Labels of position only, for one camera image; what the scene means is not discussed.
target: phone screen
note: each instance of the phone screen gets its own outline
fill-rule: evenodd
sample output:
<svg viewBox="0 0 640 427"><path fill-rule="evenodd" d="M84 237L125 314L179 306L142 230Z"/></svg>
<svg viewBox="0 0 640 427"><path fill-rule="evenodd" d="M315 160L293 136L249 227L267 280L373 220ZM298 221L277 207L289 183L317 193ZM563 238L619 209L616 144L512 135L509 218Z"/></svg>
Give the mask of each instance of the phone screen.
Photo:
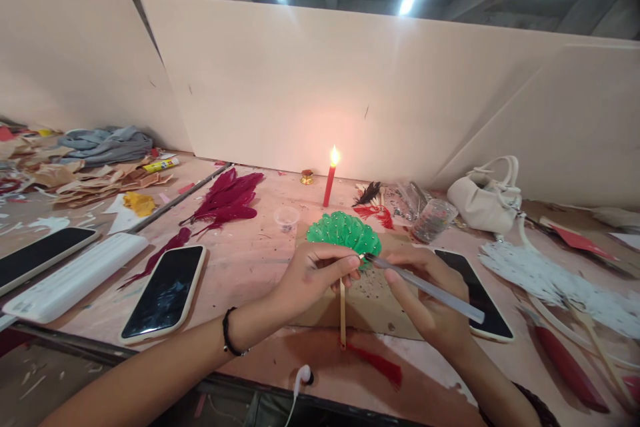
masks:
<svg viewBox="0 0 640 427"><path fill-rule="evenodd" d="M485 321L482 324L469 320L471 327L493 335L509 339L513 338L513 333L475 275L469 261L460 254L444 252L443 250L435 250L435 254L444 260L449 267L462 274L463 279L469 286L469 301L471 305L485 313Z"/></svg>
<svg viewBox="0 0 640 427"><path fill-rule="evenodd" d="M202 246L193 246L165 252L122 331L123 338L178 323L203 250Z"/></svg>
<svg viewBox="0 0 640 427"><path fill-rule="evenodd" d="M0 259L0 287L66 252L83 240L94 236L93 230L69 227L42 237Z"/></svg>

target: green decoration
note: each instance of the green decoration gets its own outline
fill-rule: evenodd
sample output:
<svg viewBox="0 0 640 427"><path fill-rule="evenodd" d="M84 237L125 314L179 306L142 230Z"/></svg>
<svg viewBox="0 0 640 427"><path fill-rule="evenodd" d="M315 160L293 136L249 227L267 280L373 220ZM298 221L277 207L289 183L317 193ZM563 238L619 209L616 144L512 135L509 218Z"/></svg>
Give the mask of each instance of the green decoration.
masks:
<svg viewBox="0 0 640 427"><path fill-rule="evenodd" d="M343 211L335 211L331 217L326 213L322 215L318 222L309 227L307 240L349 247L359 255L378 255L382 250L378 234L358 217L347 215Z"/></svg>

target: hand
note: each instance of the hand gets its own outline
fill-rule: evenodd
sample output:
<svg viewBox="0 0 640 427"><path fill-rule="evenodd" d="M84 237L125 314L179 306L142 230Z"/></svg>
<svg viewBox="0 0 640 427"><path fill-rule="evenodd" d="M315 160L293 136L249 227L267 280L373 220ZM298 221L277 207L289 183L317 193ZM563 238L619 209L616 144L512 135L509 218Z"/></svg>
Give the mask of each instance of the hand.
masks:
<svg viewBox="0 0 640 427"><path fill-rule="evenodd" d="M460 275L427 248L405 246L383 254L388 262L411 270L415 275L468 302L469 288ZM474 341L469 320L421 290L418 297L404 279L393 270L385 270L391 293L407 312L420 335L445 358L462 355Z"/></svg>
<svg viewBox="0 0 640 427"><path fill-rule="evenodd" d="M350 248L305 242L293 254L280 283L271 292L279 311L287 321L305 312L320 300L327 288L335 292L343 279L351 287L351 279L358 280L360 259Z"/></svg>

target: white panel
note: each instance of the white panel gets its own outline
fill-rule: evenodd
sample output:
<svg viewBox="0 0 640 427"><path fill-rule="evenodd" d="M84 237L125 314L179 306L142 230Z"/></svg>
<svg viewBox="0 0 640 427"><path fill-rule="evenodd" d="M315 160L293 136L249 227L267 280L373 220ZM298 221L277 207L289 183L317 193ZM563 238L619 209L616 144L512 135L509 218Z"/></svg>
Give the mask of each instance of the white panel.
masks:
<svg viewBox="0 0 640 427"><path fill-rule="evenodd" d="M196 155L427 183L567 42L609 39L222 0L142 0Z"/></svg>
<svg viewBox="0 0 640 427"><path fill-rule="evenodd" d="M61 130L136 125L190 151L132 0L0 0L0 115Z"/></svg>
<svg viewBox="0 0 640 427"><path fill-rule="evenodd" d="M520 161L526 198L640 205L640 48L568 46L438 174L448 187L500 155Z"/></svg>

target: small brass candle holder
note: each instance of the small brass candle holder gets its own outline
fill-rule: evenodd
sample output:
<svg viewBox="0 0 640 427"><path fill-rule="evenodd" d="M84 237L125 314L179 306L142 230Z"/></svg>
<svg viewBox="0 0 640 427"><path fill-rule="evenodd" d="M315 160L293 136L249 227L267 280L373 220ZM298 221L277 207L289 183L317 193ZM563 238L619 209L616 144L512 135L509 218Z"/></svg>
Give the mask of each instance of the small brass candle holder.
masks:
<svg viewBox="0 0 640 427"><path fill-rule="evenodd" d="M303 170L300 183L303 185L311 185L313 183L313 171L309 169Z"/></svg>

